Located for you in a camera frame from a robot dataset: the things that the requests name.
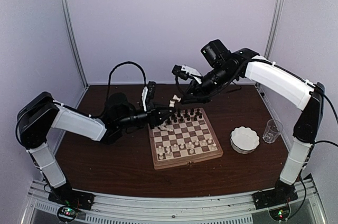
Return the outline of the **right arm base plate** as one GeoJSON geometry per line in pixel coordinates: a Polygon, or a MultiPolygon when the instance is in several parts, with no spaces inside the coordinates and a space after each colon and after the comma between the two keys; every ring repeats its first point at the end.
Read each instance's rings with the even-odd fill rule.
{"type": "Polygon", "coordinates": [[[266,191],[258,191],[252,195],[253,202],[256,209],[271,208],[280,204],[286,204],[287,202],[298,199],[298,195],[295,191],[289,194],[280,193],[275,189],[266,191]]]}

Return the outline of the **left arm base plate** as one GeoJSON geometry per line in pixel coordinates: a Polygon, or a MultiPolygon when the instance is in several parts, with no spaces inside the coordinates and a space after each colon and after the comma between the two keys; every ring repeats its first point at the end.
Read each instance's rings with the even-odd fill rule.
{"type": "Polygon", "coordinates": [[[80,191],[50,192],[48,200],[79,210],[91,210],[95,196],[80,191]]]}

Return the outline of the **wooden chess board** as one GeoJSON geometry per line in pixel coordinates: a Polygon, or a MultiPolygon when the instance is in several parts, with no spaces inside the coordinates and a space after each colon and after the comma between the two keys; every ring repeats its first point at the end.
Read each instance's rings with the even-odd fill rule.
{"type": "Polygon", "coordinates": [[[197,162],[208,161],[211,159],[219,158],[223,156],[222,147],[217,139],[214,129],[204,111],[204,119],[202,121],[190,122],[186,124],[171,124],[165,125],[174,129],[173,132],[160,131],[157,127],[154,129],[148,129],[149,140],[151,144],[152,158],[154,169],[167,169],[171,167],[177,167],[182,165],[188,165],[197,162]],[[208,139],[212,138],[212,144],[216,144],[216,150],[211,149],[212,144],[208,144],[208,139]],[[202,146],[201,143],[206,140],[206,145],[202,146]],[[177,145],[177,150],[173,150],[173,145],[177,145]],[[180,149],[180,145],[184,144],[184,149],[180,149]],[[188,145],[194,145],[194,154],[190,155],[188,145]],[[171,158],[166,158],[166,149],[170,148],[172,152],[171,158]],[[163,152],[164,159],[158,159],[158,153],[163,152]]]}

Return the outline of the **white knight chess piece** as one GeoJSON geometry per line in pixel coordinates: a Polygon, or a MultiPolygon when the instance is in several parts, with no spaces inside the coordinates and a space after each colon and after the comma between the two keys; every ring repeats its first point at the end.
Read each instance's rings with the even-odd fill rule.
{"type": "Polygon", "coordinates": [[[172,156],[171,149],[170,149],[170,148],[167,148],[167,149],[166,149],[166,158],[171,158],[171,156],[172,156]]]}

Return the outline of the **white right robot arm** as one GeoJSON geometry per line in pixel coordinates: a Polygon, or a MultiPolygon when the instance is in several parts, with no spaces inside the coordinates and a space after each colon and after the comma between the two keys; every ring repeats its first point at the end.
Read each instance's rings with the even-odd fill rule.
{"type": "Polygon", "coordinates": [[[325,87],[295,75],[249,48],[231,52],[219,39],[206,44],[200,52],[212,68],[207,74],[202,75],[187,65],[172,69],[176,80],[190,79],[187,89],[181,91],[181,103],[209,102],[233,81],[246,78],[299,110],[292,146],[270,196],[274,203],[283,203],[294,190],[294,183],[315,145],[323,118],[325,87]]]}

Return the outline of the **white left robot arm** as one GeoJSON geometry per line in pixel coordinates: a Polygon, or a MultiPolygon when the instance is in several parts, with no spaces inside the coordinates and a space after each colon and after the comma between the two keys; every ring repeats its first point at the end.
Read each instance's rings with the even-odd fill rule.
{"type": "Polygon", "coordinates": [[[95,117],[56,101],[49,92],[42,92],[18,113],[15,136],[36,162],[55,196],[63,204],[71,205],[76,193],[48,145],[51,131],[62,130],[111,145],[122,137],[124,129],[145,125],[154,128],[174,112],[174,105],[152,102],[148,94],[142,95],[140,108],[136,108],[124,93],[118,92],[106,99],[102,113],[95,117]]]}

